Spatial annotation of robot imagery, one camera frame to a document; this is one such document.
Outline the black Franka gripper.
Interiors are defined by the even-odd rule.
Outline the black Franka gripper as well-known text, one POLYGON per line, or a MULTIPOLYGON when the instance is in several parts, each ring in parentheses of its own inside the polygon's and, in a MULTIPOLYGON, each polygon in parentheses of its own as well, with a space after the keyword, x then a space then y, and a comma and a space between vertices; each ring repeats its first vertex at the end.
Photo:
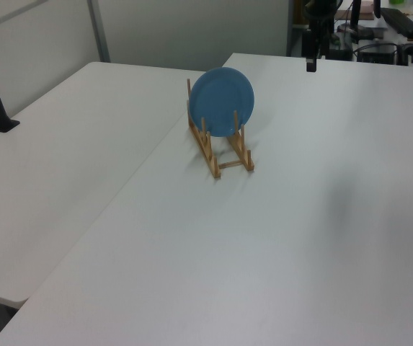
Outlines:
POLYGON ((316 72, 316 40, 311 30, 319 28, 318 57, 327 56, 330 47, 331 22, 338 10, 337 0, 303 1, 303 16, 308 20, 310 30, 302 34, 302 56, 306 59, 306 71, 316 72))

